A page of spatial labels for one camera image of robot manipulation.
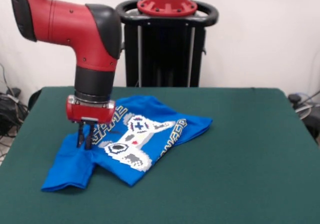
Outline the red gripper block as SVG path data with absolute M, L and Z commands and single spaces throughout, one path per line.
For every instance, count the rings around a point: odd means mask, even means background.
M 66 115 L 68 120 L 79 122 L 77 148 L 80 148 L 84 142 L 84 123 L 89 122 L 89 133 L 85 140 L 85 150 L 92 148 L 95 123 L 106 124 L 112 121 L 116 103 L 113 100 L 104 103 L 89 103 L 78 99 L 74 95 L 69 95 L 66 100 Z

